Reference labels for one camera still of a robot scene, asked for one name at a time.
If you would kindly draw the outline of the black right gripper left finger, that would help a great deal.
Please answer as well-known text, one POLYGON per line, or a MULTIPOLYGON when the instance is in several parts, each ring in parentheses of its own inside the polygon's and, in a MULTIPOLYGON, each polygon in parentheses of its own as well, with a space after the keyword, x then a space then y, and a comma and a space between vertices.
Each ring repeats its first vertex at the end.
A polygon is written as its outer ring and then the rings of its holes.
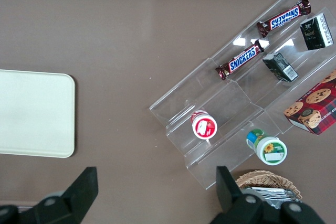
POLYGON ((97 168, 87 167, 63 193, 52 194, 25 211, 1 205, 1 223, 81 223, 97 195, 97 168))

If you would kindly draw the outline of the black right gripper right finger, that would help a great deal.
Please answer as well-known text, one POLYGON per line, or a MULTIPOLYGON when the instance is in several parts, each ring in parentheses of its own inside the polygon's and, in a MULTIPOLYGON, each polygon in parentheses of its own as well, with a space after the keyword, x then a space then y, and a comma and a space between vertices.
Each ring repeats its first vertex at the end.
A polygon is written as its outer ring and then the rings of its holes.
POLYGON ((276 209, 255 195, 243 194, 225 166, 216 168, 216 192, 222 212, 211 223, 323 223, 302 202, 285 202, 276 209))

